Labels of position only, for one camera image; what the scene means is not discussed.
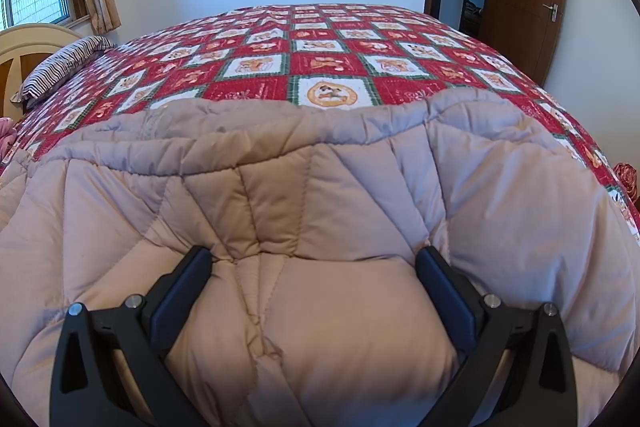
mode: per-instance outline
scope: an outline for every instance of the pillow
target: pillow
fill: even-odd
[[[100,36],[83,37],[72,42],[37,65],[22,83],[17,95],[12,97],[12,102],[26,102],[29,110],[49,98],[62,84],[105,51],[114,48],[115,44]]]

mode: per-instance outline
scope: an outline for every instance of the red checkered bedsheet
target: red checkered bedsheet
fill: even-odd
[[[505,57],[411,10],[372,5],[259,6],[135,39],[76,74],[18,124],[35,158],[79,127],[180,98],[289,100],[343,109],[489,89],[541,122],[591,169],[640,243],[640,216],[583,127]]]

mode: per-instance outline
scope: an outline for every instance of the patchwork pattern bed cover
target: patchwork pattern bed cover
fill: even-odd
[[[412,10],[379,5],[256,6],[140,37],[79,71],[17,126],[38,159],[76,129],[115,114],[206,98],[355,108],[422,100],[447,87],[496,92],[591,169],[640,244],[640,215],[583,127],[486,44]]]

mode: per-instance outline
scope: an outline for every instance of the silver bolt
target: silver bolt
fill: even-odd
[[[484,304],[489,306],[489,308],[495,309],[500,307],[502,301],[497,295],[493,293],[487,293],[487,295],[484,296]]]
[[[69,315],[73,315],[74,317],[76,315],[79,315],[81,311],[82,311],[82,304],[79,302],[74,302],[73,304],[71,304],[71,306],[69,306],[69,309],[68,309]]]
[[[124,301],[124,305],[127,308],[132,308],[135,309],[138,306],[140,306],[140,304],[142,304],[142,295],[138,295],[137,293],[134,293],[133,295],[129,295],[129,297],[127,297]]]
[[[558,315],[558,308],[553,302],[547,302],[544,306],[542,306],[542,311],[545,312],[549,317],[555,317]]]

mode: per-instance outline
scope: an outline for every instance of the headboard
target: headboard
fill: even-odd
[[[29,73],[49,55],[81,36],[55,24],[22,24],[0,32],[0,117],[22,118],[22,104],[11,97]]]

